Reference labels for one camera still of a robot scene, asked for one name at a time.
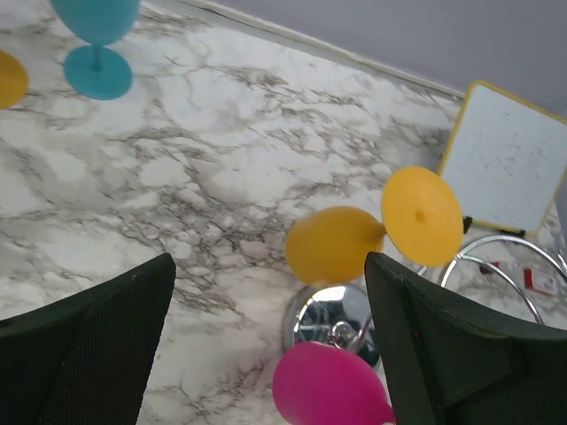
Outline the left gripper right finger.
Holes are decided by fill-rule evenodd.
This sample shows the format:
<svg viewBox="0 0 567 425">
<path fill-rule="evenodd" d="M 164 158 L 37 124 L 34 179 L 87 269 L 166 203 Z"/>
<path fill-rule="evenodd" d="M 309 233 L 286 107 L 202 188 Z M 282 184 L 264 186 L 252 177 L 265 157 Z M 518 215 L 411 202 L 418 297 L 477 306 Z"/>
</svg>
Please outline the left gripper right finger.
<svg viewBox="0 0 567 425">
<path fill-rule="evenodd" d="M 566 333 L 371 252 L 365 282 L 399 424 L 564 424 Z"/>
</svg>

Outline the blue wine glass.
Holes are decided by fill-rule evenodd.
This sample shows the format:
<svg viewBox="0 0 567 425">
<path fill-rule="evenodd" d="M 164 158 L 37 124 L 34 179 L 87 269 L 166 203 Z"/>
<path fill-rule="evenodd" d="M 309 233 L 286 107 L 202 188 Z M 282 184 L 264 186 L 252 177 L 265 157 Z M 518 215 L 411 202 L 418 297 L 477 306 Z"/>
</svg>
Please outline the blue wine glass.
<svg viewBox="0 0 567 425">
<path fill-rule="evenodd" d="M 67 82 L 81 95 L 113 100 L 131 87 L 127 60 L 107 46 L 134 26 L 139 0 L 51 0 L 66 27 L 85 44 L 68 53 L 63 64 Z"/>
</svg>

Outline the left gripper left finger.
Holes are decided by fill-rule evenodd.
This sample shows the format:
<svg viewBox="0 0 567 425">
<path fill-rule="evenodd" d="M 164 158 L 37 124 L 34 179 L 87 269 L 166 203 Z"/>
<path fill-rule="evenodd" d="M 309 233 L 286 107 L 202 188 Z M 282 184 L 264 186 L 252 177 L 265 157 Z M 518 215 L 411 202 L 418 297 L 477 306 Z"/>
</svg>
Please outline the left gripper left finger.
<svg viewBox="0 0 567 425">
<path fill-rule="evenodd" d="M 163 253 L 1 322 L 3 424 L 134 424 L 175 286 Z"/>
</svg>

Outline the pink wine glass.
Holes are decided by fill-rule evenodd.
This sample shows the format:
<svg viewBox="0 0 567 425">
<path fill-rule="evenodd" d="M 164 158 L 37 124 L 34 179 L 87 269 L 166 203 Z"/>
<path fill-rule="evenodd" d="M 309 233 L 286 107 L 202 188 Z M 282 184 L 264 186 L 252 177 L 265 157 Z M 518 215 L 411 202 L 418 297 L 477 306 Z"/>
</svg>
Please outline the pink wine glass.
<svg viewBox="0 0 567 425">
<path fill-rule="evenodd" d="M 276 410 L 290 424 L 394 424 L 376 371 L 357 355 L 305 342 L 287 351 L 274 372 Z"/>
</svg>

